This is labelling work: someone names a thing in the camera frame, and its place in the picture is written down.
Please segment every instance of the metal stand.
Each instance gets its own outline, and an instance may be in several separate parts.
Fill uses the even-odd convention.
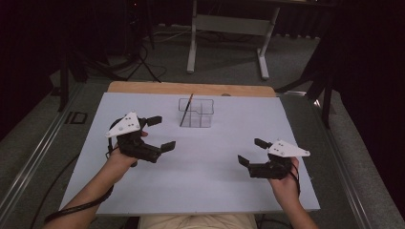
[[[270,41],[273,29],[277,20],[280,8],[273,10],[272,18],[270,21],[257,20],[257,19],[244,19],[223,16],[212,16],[197,14],[197,0],[193,0],[193,18],[191,21],[191,45],[188,54],[187,72],[193,73],[196,62],[196,32],[197,30],[203,31],[221,31],[231,33],[241,33],[249,35],[262,35],[265,38],[262,48],[258,49],[257,55],[262,73],[262,78],[268,80],[268,70],[266,64],[266,49]]]

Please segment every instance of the forearm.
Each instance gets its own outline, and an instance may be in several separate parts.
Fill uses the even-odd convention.
[[[287,214],[288,219],[294,229],[318,228],[301,203],[297,202],[294,204],[289,204],[283,207],[283,210]]]
[[[106,175],[101,169],[98,174],[63,209],[92,202],[105,195],[114,185],[115,178]],[[95,217],[99,205],[84,209],[48,222],[44,228],[88,228]]]

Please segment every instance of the black cable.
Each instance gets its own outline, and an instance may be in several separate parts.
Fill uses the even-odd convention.
[[[56,176],[56,178],[53,180],[51,186],[48,188],[48,191],[46,192],[45,196],[42,198],[41,203],[39,204],[38,209],[36,210],[35,216],[32,219],[31,226],[30,228],[33,229],[33,226],[35,225],[36,219],[38,218],[39,212],[41,211],[42,205],[45,203],[45,199],[47,198],[48,194],[56,184],[56,182],[60,179],[63,173],[68,169],[68,167],[78,158],[80,154],[77,154],[65,167],[59,172],[59,174]]]
[[[260,222],[257,225],[259,229],[262,229],[263,222],[275,222],[275,223],[281,224],[281,225],[283,225],[283,226],[285,226],[285,227],[287,227],[289,229],[293,229],[291,224],[288,224],[288,223],[283,222],[283,221],[278,220],[278,219],[266,219],[265,216],[266,216],[266,214],[262,214],[262,218],[260,219]]]
[[[98,199],[88,202],[88,203],[78,205],[76,207],[63,209],[63,210],[57,211],[55,213],[52,213],[45,218],[45,223],[52,221],[54,219],[60,218],[60,217],[64,217],[66,215],[70,215],[72,213],[80,212],[80,211],[86,210],[88,208],[97,206],[100,203],[102,203],[103,201],[105,201],[113,193],[113,190],[114,190],[114,185],[111,186],[111,188],[107,191],[107,193],[104,194],[101,198],[98,198]]]
[[[300,174],[298,173],[298,168],[297,168],[294,164],[291,164],[291,165],[292,165],[292,167],[295,169],[295,171],[297,172],[297,176],[296,176],[294,173],[292,173],[291,171],[289,171],[289,173],[292,175],[292,178],[293,178],[294,181],[295,181],[295,184],[297,185],[297,191],[298,191],[298,197],[299,197],[300,194],[301,194]],[[293,227],[292,227],[291,224],[285,223],[285,222],[280,221],[280,220],[277,220],[277,219],[265,219],[265,215],[266,215],[266,214],[262,214],[262,218],[261,218],[260,221],[257,223],[257,226],[258,226],[259,229],[262,228],[264,221],[276,222],[276,223],[279,223],[279,224],[282,224],[282,225],[286,226],[287,228],[293,229]]]

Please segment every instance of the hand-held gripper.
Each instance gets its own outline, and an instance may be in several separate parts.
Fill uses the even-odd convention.
[[[292,156],[309,156],[308,151],[304,151],[283,140],[277,140],[273,144],[255,138],[254,143],[263,149],[268,149],[269,161],[263,164],[250,164],[249,160],[238,156],[239,163],[247,168],[250,177],[282,179],[291,171],[293,165],[290,158]]]
[[[142,139],[143,128],[148,125],[154,126],[161,123],[161,116],[153,116],[149,118],[139,118],[135,112],[129,113],[123,118],[117,119],[106,134],[109,138],[109,152],[113,151],[112,136],[117,137],[117,145],[120,151],[131,157],[143,159],[156,163],[161,154],[172,151],[176,147],[176,141],[162,144],[160,148],[146,144]]]

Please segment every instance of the white tabletop surface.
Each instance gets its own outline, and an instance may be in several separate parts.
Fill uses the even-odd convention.
[[[210,128],[179,126],[177,94],[117,94],[102,97],[74,173],[62,200],[64,206],[105,163],[111,124],[131,111],[139,117],[162,116],[162,123],[145,127],[143,140],[159,147],[175,140],[176,148],[157,163],[139,161],[115,185],[97,213],[109,216],[153,214],[268,213],[282,211],[266,179],[249,177],[238,155],[251,163],[268,161],[254,138],[280,138],[296,144],[279,98],[201,96],[214,99]],[[300,199],[305,209],[320,209],[307,169],[300,160]]]

